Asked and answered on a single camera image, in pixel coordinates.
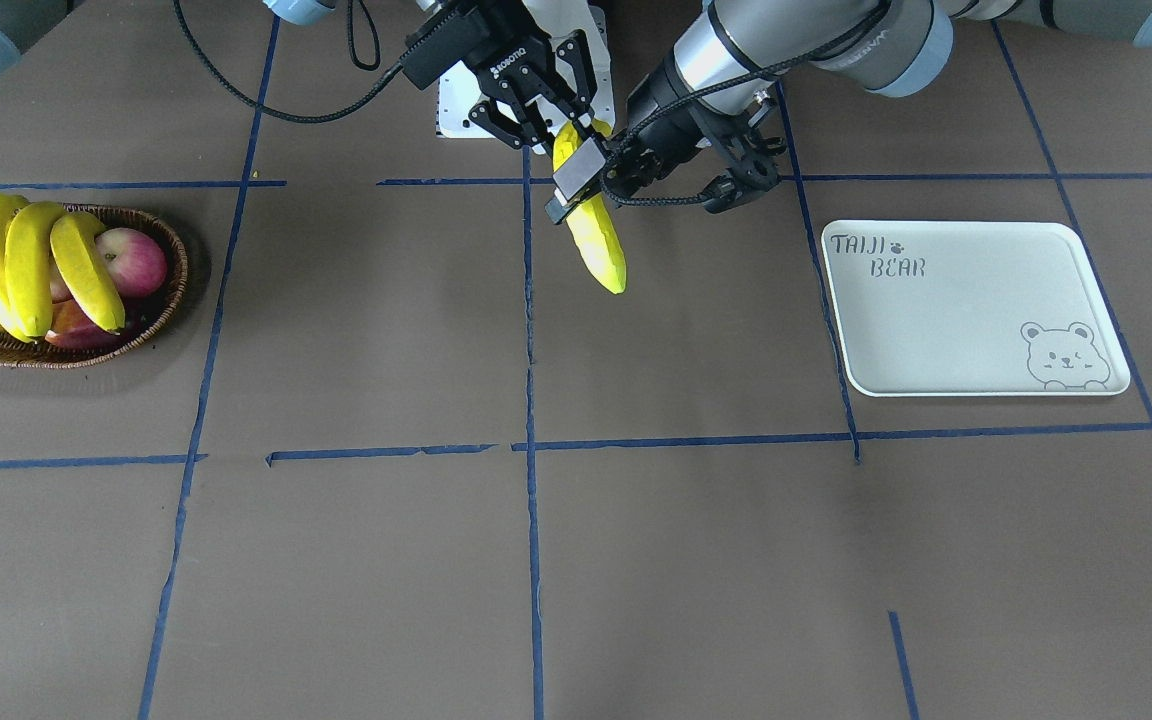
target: tray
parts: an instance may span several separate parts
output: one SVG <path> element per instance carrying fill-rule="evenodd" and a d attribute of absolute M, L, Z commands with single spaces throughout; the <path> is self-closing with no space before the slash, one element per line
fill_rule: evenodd
<path fill-rule="evenodd" d="M 820 250 L 847 379 L 865 395 L 1102 396 L 1130 384 L 1064 225 L 836 220 Z"/>

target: grid line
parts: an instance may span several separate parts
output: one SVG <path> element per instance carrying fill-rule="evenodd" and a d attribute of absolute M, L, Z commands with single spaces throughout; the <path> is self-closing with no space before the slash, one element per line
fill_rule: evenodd
<path fill-rule="evenodd" d="M 242 187 L 242 181 L 0 182 L 0 190 L 161 190 L 161 188 Z M 247 187 L 287 187 L 283 179 L 253 179 Z"/>
<path fill-rule="evenodd" d="M 1076 181 L 1147 181 L 1152 172 L 1138 173 L 804 173 L 785 174 L 782 182 L 988 182 L 1051 181 L 1053 177 Z M 528 179 L 531 184 L 554 184 L 553 179 Z M 446 187 L 482 184 L 522 184 L 524 179 L 384 179 L 379 187 Z"/>
<path fill-rule="evenodd" d="M 896 646 L 896 662 L 900 664 L 901 685 L 905 689 L 909 720 L 919 720 L 918 698 L 914 696 L 914 674 L 909 670 L 909 655 L 905 654 L 905 635 L 900 629 L 900 615 L 895 611 L 887 611 L 887 621 L 892 626 L 892 643 Z"/>
<path fill-rule="evenodd" d="M 204 460 L 206 455 L 198 455 Z M 123 465 L 180 465 L 184 455 L 123 455 L 97 457 L 36 457 L 0 460 L 0 470 L 31 470 L 38 468 L 116 468 Z"/>
<path fill-rule="evenodd" d="M 1016 65 L 1014 63 L 1014 61 L 1011 61 L 1011 53 L 1009 50 L 1007 50 L 1007 41 L 1002 37 L 1002 29 L 998 26 L 996 22 L 992 21 L 990 23 L 990 26 L 993 28 L 993 36 L 995 36 L 998 40 L 998 50 L 1001 51 L 1002 59 L 1007 63 L 1007 71 L 1011 74 L 1011 82 L 1015 83 L 1016 92 L 1018 92 L 1020 94 L 1021 104 L 1025 106 L 1025 113 L 1029 115 L 1029 123 L 1032 124 L 1032 127 L 1034 128 L 1034 136 L 1038 138 L 1038 146 L 1041 147 L 1043 150 L 1043 158 L 1047 160 L 1047 168 L 1051 172 L 1052 182 L 1056 183 L 1056 190 L 1058 192 L 1060 192 L 1060 199 L 1062 204 L 1064 204 L 1064 212 L 1069 214 L 1070 227 L 1074 228 L 1075 233 L 1078 233 L 1078 236 L 1081 238 L 1083 238 L 1084 237 L 1083 229 L 1078 222 L 1078 214 L 1074 213 L 1074 204 L 1073 202 L 1070 202 L 1069 192 L 1067 192 L 1064 189 L 1064 181 L 1062 181 L 1060 172 L 1056 168 L 1056 160 L 1052 156 L 1051 146 L 1047 145 L 1047 137 L 1043 135 L 1043 127 L 1038 122 L 1038 114 L 1034 111 L 1034 106 L 1031 101 L 1029 101 L 1029 93 L 1025 92 L 1025 86 L 1024 83 L 1021 82 L 1020 73 L 1018 70 L 1016 70 Z M 1126 338 L 1123 334 L 1123 325 L 1119 323 L 1117 314 L 1114 311 L 1114 305 L 1111 304 L 1111 297 L 1108 297 L 1108 293 L 1106 291 L 1105 288 L 1105 282 L 1101 279 L 1101 272 L 1096 266 L 1096 260 L 1092 259 L 1091 249 L 1087 249 L 1087 265 L 1091 266 L 1092 276 L 1096 278 L 1097 287 L 1100 288 L 1101 295 L 1105 297 L 1105 309 L 1107 310 L 1107 313 L 1111 316 L 1111 323 L 1114 323 L 1114 329 L 1117 333 L 1119 341 L 1123 346 L 1123 356 L 1126 363 L 1128 363 L 1128 367 L 1132 370 L 1132 376 L 1135 377 L 1135 381 L 1137 381 L 1137 389 L 1140 394 L 1140 401 L 1143 402 L 1144 409 L 1146 409 L 1146 414 L 1149 415 L 1149 423 L 1152 424 L 1152 400 L 1149 400 L 1149 389 L 1146 388 L 1146 382 L 1144 382 L 1144 378 L 1140 377 L 1140 371 L 1137 366 L 1137 363 L 1135 363 L 1132 348 L 1130 348 L 1130 346 L 1128 344 L 1128 338 Z"/>
<path fill-rule="evenodd" d="M 1140 433 L 1152 432 L 1152 423 L 1089 423 L 1066 425 L 998 425 L 998 427 L 975 429 L 916 429 L 916 430 L 859 430 L 856 433 L 862 441 L 904 441 L 905 439 L 955 439 L 979 437 L 1041 437 L 1060 434 L 1097 434 L 1097 433 Z M 730 447 L 756 445 L 804 445 L 817 442 L 847 442 L 851 434 L 833 433 L 786 433 L 760 435 L 690 435 L 690 437 L 655 437 L 655 438 L 608 438 L 608 439 L 561 439 L 561 441 L 533 441 L 536 452 L 556 450 L 638 450 L 657 447 Z M 321 458 L 366 458 L 366 457 L 411 457 L 417 455 L 475 455 L 480 452 L 500 447 L 493 445 L 449 445 L 449 446 L 410 446 L 410 447 L 374 447 L 342 448 L 342 450 L 276 450 L 266 456 L 266 461 L 280 460 L 321 460 Z M 509 445 L 510 452 L 526 452 L 529 444 Z"/>
<path fill-rule="evenodd" d="M 425 445 L 412 447 L 359 447 L 342 450 L 275 450 L 265 456 L 265 465 L 289 460 L 341 460 L 347 457 L 411 457 L 412 455 L 476 455 L 494 445 Z"/>
<path fill-rule="evenodd" d="M 544 617 L 540 606 L 540 509 L 536 492 L 536 338 L 531 263 L 531 151 L 522 150 L 522 297 L 526 316 L 526 555 L 531 574 L 531 702 L 545 720 Z"/>
<path fill-rule="evenodd" d="M 847 418 L 847 433 L 851 437 L 851 454 L 856 462 L 861 462 L 861 439 L 856 434 L 856 415 L 851 409 L 851 392 L 847 389 L 847 374 L 844 363 L 842 363 L 842 351 L 838 341 L 838 328 L 833 327 L 833 316 L 829 314 L 829 291 L 824 270 L 820 268 L 820 251 L 814 242 L 814 227 L 812 225 L 812 209 L 808 205 L 808 188 L 803 182 L 803 165 L 799 164 L 799 151 L 794 145 L 794 126 L 790 122 L 790 108 L 785 97 L 782 83 L 776 83 L 776 105 L 780 108 L 781 122 L 785 124 L 785 141 L 790 154 L 790 165 L 794 167 L 794 184 L 799 196 L 799 211 L 803 213 L 803 229 L 808 234 L 808 249 L 812 251 L 812 268 L 817 275 L 817 286 L 820 295 L 820 314 L 824 325 L 829 333 L 829 350 L 833 351 L 833 369 L 838 373 L 838 392 L 842 397 L 842 409 Z"/>
<path fill-rule="evenodd" d="M 265 68 L 262 73 L 260 92 L 257 96 L 257 101 L 262 104 L 265 101 L 266 92 L 270 91 L 270 75 L 274 68 L 274 48 L 278 46 L 278 29 L 279 18 L 274 17 L 273 22 L 270 23 L 270 46 L 265 53 Z M 194 430 L 191 434 L 189 434 L 189 452 L 185 457 L 182 478 L 180 478 L 177 518 L 175 520 L 175 533 L 172 543 L 172 564 L 168 570 L 168 577 L 166 577 L 166 581 L 162 584 L 162 592 L 159 597 L 159 611 L 157 612 L 157 619 L 154 622 L 154 638 L 150 644 L 150 657 L 147 658 L 145 669 L 145 684 L 143 684 L 143 688 L 141 689 L 141 711 L 137 712 L 138 720 L 147 720 L 147 717 L 150 717 L 151 703 L 154 700 L 154 684 L 157 680 L 157 672 L 159 670 L 159 660 L 162 653 L 166 623 L 168 623 L 168 611 L 172 606 L 172 591 L 175 588 L 175 574 L 177 574 L 177 564 L 180 560 L 180 543 L 184 536 L 185 502 L 188 501 L 189 492 L 191 492 L 194 486 L 194 470 L 197 465 L 198 445 L 200 445 L 202 441 L 202 427 L 204 427 L 204 420 L 206 419 L 207 414 L 211 378 L 217 365 L 217 350 L 220 346 L 220 328 L 223 326 L 225 291 L 227 291 L 229 287 L 229 274 L 233 270 L 234 250 L 236 250 L 238 245 L 238 232 L 242 229 L 243 211 L 247 209 L 247 189 L 251 183 L 252 162 L 256 157 L 256 143 L 260 138 L 260 123 L 262 112 L 259 109 L 253 109 L 251 131 L 247 137 L 247 159 L 243 160 L 243 174 L 242 180 L 240 181 L 241 184 L 238 184 L 238 199 L 236 204 L 234 204 L 234 219 L 229 233 L 229 245 L 227 251 L 225 251 L 223 273 L 220 275 L 220 288 L 218 297 L 215 297 L 215 314 L 212 316 L 211 320 L 211 339 L 207 344 L 207 358 L 204 364 L 204 370 L 202 370 L 202 384 L 198 388 L 198 411 L 195 418 Z"/>

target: apple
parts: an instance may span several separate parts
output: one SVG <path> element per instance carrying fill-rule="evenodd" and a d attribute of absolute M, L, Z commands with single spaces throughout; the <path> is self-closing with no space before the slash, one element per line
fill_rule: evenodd
<path fill-rule="evenodd" d="M 65 278 L 60 276 L 60 268 L 56 266 L 56 259 L 51 259 L 51 301 L 65 302 L 74 296 L 74 293 L 69 291 L 69 286 L 65 283 Z"/>
<path fill-rule="evenodd" d="M 51 329 L 47 331 L 44 340 L 55 347 L 63 347 L 66 350 L 101 350 L 136 338 L 141 333 L 141 325 L 144 321 L 141 308 L 129 302 L 127 304 L 127 325 L 122 332 L 108 333 L 92 323 L 86 313 L 83 313 L 78 302 L 66 300 L 51 306 Z"/>
<path fill-rule="evenodd" d="M 122 297 L 147 297 L 168 276 L 168 259 L 154 238 L 132 228 L 113 228 L 96 236 L 96 252 L 114 278 Z"/>

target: wicker basket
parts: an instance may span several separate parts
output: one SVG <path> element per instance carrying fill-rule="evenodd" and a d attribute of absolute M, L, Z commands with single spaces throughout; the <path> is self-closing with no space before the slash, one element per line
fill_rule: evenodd
<path fill-rule="evenodd" d="M 114 347 L 105 347 L 101 350 L 63 350 L 46 342 L 24 343 L 0 333 L 0 366 L 1 367 L 88 367 L 105 361 L 113 361 L 114 357 L 132 350 L 132 348 L 145 344 L 157 332 L 168 324 L 172 316 L 177 311 L 180 301 L 184 296 L 185 281 L 189 275 L 189 260 L 185 256 L 184 245 L 180 242 L 180 236 L 162 220 L 132 209 L 108 209 L 104 205 L 74 205 L 65 204 L 66 209 L 85 210 L 88 213 L 101 219 L 103 223 L 111 228 L 123 227 L 134 228 L 154 238 L 168 259 L 168 278 L 159 288 L 141 305 L 141 312 L 146 316 L 145 329 L 137 336 L 128 338 L 127 342 Z"/>

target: gripper logo text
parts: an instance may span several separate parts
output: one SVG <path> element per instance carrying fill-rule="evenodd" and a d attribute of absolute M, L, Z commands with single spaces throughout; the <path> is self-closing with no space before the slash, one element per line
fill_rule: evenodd
<path fill-rule="evenodd" d="M 518 58 L 522 58 L 525 54 L 526 54 L 526 47 L 520 47 L 520 50 L 513 51 L 513 53 L 509 54 L 507 59 L 500 60 L 499 63 L 497 65 L 492 65 L 492 77 L 494 79 L 500 79 L 500 73 L 503 73 L 506 68 L 509 67 L 509 65 L 515 65 L 515 61 L 517 61 Z"/>
<path fill-rule="evenodd" d="M 861 45 L 857 50 L 851 51 L 850 54 L 847 54 L 836 60 L 831 60 L 828 61 L 828 63 L 818 63 L 818 65 L 821 68 L 826 68 L 829 70 L 851 67 L 851 65 L 856 65 L 861 60 L 864 60 L 865 55 L 869 55 L 870 53 L 873 53 L 874 50 L 878 50 L 878 46 L 882 45 L 882 40 L 886 40 L 886 38 L 887 38 L 887 31 L 886 29 L 884 29 L 884 31 L 879 32 L 878 36 L 874 36 L 873 40 L 867 41 L 867 44 Z"/>

